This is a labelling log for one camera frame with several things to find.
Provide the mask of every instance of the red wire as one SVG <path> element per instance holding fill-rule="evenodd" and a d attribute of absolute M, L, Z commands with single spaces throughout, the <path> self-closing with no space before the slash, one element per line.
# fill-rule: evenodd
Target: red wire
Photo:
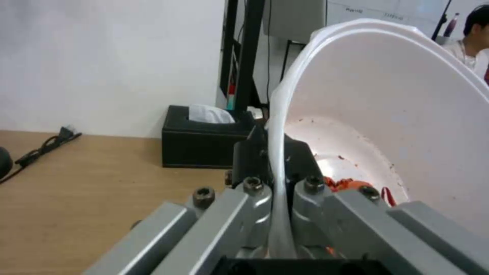
<path fill-rule="evenodd" d="M 396 206 L 397 203 L 396 201 L 394 200 L 394 197 L 392 196 L 392 193 L 391 193 L 391 190 L 387 187 L 383 187 L 382 188 L 382 191 L 380 193 L 380 196 L 382 197 L 382 199 L 385 201 L 385 196 L 387 195 L 387 202 L 391 205 L 391 206 Z"/>

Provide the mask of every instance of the wooden desk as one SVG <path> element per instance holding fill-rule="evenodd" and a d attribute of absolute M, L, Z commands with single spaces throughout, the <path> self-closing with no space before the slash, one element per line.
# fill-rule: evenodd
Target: wooden desk
<path fill-rule="evenodd" d="M 52 134 L 0 131 L 15 160 Z M 158 139 L 81 136 L 0 185 L 0 274 L 79 274 L 163 201 L 223 170 L 160 166 Z"/>

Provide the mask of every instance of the white wall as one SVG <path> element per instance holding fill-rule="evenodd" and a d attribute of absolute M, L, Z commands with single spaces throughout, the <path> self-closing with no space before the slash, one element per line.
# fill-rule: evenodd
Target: white wall
<path fill-rule="evenodd" d="M 224 0 L 1 0 L 0 129 L 158 137 L 214 105 Z"/>

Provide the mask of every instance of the man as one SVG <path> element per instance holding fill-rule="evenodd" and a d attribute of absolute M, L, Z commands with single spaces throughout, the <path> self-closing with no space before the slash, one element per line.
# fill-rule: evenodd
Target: man
<path fill-rule="evenodd" d="M 489 48 L 489 4 L 474 9 L 465 23 L 465 38 L 444 48 L 484 79 L 489 59 L 482 50 Z"/>

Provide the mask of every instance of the orange object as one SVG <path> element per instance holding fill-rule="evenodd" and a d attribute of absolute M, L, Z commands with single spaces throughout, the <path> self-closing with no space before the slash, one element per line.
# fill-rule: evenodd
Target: orange object
<path fill-rule="evenodd" d="M 326 185 L 331 189 L 332 192 L 338 192 L 340 190 L 346 189 L 359 189 L 362 186 L 373 187 L 368 182 L 363 181 L 354 181 L 353 179 L 341 179 L 338 182 L 335 182 L 332 178 L 324 177 L 324 181 Z"/>

